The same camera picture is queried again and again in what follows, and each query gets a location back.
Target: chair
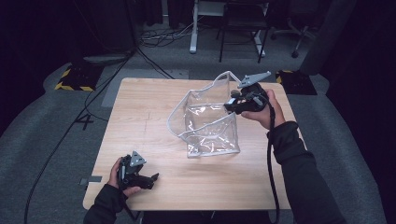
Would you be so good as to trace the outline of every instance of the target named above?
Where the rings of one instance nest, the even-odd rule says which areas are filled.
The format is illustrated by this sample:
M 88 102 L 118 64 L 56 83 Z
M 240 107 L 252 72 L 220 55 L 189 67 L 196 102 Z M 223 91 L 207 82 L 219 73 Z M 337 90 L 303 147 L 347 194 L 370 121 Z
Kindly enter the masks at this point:
M 260 30 L 265 30 L 264 37 L 262 39 L 262 47 L 259 52 L 258 63 L 262 60 L 262 53 L 265 45 L 265 40 L 268 35 L 268 31 L 271 28 L 266 22 L 265 9 L 266 3 L 273 2 L 273 0 L 229 0 L 224 5 L 222 25 L 219 28 L 216 39 L 219 39 L 219 33 L 222 31 L 221 37 L 221 48 L 219 62 L 221 63 L 222 53 L 224 44 L 246 44 L 246 43 L 225 43 L 224 39 L 226 33 L 229 31 L 236 32 L 249 32 L 251 40 L 259 38 L 257 36 Z
M 305 37 L 311 40 L 315 39 L 315 35 L 310 30 L 319 28 L 325 14 L 325 4 L 321 4 L 319 1 L 326 2 L 323 0 L 287 0 L 283 2 L 286 7 L 286 22 L 289 29 L 274 31 L 271 39 L 275 40 L 277 35 L 298 35 L 299 39 L 291 54 L 292 58 L 299 56 L 298 49 Z

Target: black sleeve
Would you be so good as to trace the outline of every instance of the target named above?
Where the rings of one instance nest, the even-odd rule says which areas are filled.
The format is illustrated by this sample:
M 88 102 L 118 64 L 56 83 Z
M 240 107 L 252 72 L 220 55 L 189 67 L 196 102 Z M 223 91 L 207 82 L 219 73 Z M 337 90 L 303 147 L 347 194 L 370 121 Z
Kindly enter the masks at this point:
M 274 155 L 282 166 L 286 193 L 297 223 L 347 223 L 297 128 L 296 122 L 288 121 L 272 132 Z
M 117 219 L 116 213 L 122 211 L 122 204 L 126 199 L 124 194 L 120 196 L 118 189 L 105 184 L 96 196 L 93 206 L 85 215 L 84 224 L 114 223 Z

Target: wooden table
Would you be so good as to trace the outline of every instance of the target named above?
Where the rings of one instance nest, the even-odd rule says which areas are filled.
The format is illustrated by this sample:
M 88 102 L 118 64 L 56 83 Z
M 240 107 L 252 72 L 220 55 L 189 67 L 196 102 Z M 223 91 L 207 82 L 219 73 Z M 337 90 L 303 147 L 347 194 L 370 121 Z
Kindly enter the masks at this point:
M 188 90 L 199 90 L 211 81 L 125 78 L 110 116 L 83 201 L 89 209 L 107 182 L 118 157 L 136 150 L 147 163 L 140 174 L 160 173 L 153 189 L 144 189 L 127 201 L 136 211 L 149 210 L 271 210 L 271 191 L 265 130 L 257 121 L 237 116 L 241 152 L 198 159 L 187 158 L 187 144 L 172 135 L 166 121 Z M 295 120 L 281 85 L 261 83 L 273 89 L 286 120 Z M 236 89 L 236 82 L 231 87 Z M 290 209 L 280 166 L 273 161 L 281 209 Z

